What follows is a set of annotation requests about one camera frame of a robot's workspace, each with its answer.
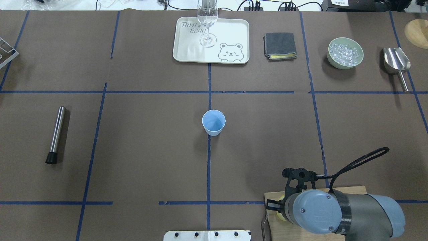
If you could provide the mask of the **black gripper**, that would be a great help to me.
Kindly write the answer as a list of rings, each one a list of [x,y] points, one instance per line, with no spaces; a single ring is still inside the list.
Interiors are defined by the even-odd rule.
[[[279,201],[273,200],[273,199],[267,199],[266,205],[279,205],[279,207],[273,207],[273,206],[266,206],[266,210],[271,210],[274,212],[279,212],[282,215],[286,215],[288,212],[288,203],[287,198],[283,198]]]

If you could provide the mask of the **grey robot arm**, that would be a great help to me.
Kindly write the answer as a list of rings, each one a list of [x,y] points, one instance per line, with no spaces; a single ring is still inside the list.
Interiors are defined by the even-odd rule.
[[[335,189],[266,199],[265,208],[307,232],[343,235],[346,241],[389,241],[400,237],[406,224],[402,208],[388,196]]]

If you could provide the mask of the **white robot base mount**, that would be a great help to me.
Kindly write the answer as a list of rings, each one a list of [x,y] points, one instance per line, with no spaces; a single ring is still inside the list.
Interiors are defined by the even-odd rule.
[[[168,231],[164,241],[251,241],[252,235],[247,230],[193,230]]]

